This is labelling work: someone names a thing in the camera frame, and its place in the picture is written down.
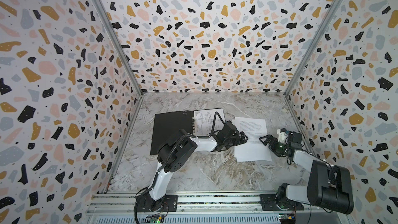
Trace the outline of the white text paper sheet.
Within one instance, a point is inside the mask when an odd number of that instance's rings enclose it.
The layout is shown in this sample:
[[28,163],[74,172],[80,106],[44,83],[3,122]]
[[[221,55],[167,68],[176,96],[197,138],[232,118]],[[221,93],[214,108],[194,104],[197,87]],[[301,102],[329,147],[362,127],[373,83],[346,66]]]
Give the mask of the white text paper sheet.
[[260,138],[267,135],[266,121],[236,117],[235,123],[239,131],[243,131],[248,137],[245,144],[235,146],[234,154],[237,162],[269,161],[272,162],[271,152]]

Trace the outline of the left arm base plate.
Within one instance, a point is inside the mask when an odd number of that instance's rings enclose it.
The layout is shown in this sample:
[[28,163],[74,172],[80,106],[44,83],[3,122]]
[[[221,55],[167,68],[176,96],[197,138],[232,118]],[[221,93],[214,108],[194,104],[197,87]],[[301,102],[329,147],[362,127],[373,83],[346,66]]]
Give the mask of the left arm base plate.
[[177,211],[178,196],[165,195],[159,200],[153,200],[150,194],[138,196],[134,210],[137,213],[149,212],[176,212]]

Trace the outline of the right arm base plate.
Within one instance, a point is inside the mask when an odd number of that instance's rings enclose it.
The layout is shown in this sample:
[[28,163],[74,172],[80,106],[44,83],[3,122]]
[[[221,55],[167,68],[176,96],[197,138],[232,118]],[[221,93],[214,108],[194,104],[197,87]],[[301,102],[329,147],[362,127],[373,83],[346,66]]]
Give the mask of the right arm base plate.
[[260,205],[263,211],[303,211],[303,204],[291,200],[277,201],[277,193],[261,194]]

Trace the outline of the white drawing paper sheet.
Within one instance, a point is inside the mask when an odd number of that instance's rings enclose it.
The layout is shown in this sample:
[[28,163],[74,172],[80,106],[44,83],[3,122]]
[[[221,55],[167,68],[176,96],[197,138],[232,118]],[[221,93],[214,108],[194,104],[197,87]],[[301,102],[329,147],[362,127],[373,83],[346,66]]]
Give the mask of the white drawing paper sheet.
[[223,121],[225,121],[223,108],[194,111],[194,135],[210,135],[216,112],[220,115],[222,121],[219,117],[216,118],[214,131],[221,130],[223,128]]

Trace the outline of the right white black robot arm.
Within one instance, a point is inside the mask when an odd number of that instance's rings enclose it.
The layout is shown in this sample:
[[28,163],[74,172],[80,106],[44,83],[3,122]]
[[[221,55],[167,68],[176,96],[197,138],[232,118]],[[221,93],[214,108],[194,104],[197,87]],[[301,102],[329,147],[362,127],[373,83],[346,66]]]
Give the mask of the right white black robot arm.
[[283,183],[273,202],[281,210],[302,210],[304,205],[325,209],[327,212],[351,214],[354,208],[350,172],[333,166],[304,150],[305,139],[300,131],[277,131],[278,137],[266,135],[259,141],[277,157],[287,159],[309,172],[306,186]]

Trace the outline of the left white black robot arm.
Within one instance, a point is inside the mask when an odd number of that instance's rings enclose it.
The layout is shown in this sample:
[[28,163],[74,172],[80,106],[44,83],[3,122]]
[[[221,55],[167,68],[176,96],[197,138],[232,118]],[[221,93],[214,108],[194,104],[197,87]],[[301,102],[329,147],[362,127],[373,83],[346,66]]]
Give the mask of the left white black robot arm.
[[212,129],[208,136],[196,136],[178,130],[158,150],[158,165],[152,182],[136,196],[135,208],[139,212],[154,212],[166,202],[167,187],[173,174],[181,169],[194,152],[221,152],[246,144],[248,136],[238,131],[232,121],[223,123],[220,130]]

